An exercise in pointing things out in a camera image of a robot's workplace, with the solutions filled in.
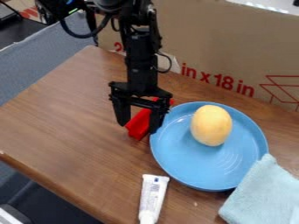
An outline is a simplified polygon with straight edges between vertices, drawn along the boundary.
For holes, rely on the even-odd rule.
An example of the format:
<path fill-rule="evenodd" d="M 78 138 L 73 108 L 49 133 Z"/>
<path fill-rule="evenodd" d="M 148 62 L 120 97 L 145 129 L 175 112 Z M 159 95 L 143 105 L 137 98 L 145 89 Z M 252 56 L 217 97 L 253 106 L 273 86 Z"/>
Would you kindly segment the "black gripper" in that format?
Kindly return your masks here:
<path fill-rule="evenodd" d="M 157 57 L 133 59 L 125 57 L 125 81 L 110 81 L 109 100 L 112 101 L 116 121 L 124 126 L 130 120 L 130 107 L 151 109 L 149 133 L 161 126 L 171 106 L 172 94 L 157 85 Z"/>

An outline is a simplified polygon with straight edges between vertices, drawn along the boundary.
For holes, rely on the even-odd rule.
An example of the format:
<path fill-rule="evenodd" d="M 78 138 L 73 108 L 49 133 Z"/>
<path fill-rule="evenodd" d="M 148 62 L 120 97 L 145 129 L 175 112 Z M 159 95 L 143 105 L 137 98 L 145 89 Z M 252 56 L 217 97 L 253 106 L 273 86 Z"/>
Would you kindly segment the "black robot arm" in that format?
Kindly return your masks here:
<path fill-rule="evenodd" d="M 124 126 L 130 120 L 130 107 L 149 109 L 149 133 L 160 128 L 173 95 L 157 87 L 157 67 L 161 36 L 152 0 L 93 0 L 98 10 L 117 18 L 118 33 L 125 50 L 125 82 L 110 81 L 109 100 L 116 121 Z"/>

